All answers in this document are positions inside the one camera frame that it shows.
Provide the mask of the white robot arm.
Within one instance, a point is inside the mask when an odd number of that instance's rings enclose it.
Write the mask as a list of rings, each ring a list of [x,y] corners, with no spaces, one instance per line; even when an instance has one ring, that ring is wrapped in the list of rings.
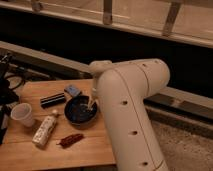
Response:
[[[160,59],[89,64],[91,101],[99,104],[118,171],[169,171],[144,100],[165,88],[170,79]]]

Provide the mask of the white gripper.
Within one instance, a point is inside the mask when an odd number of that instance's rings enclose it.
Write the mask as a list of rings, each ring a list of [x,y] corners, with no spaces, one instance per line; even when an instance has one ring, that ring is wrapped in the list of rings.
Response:
[[[92,79],[92,87],[91,87],[91,97],[87,104],[87,110],[92,110],[92,106],[95,103],[95,99],[97,99],[98,91],[97,91],[97,85],[98,85],[98,76],[94,76]]]

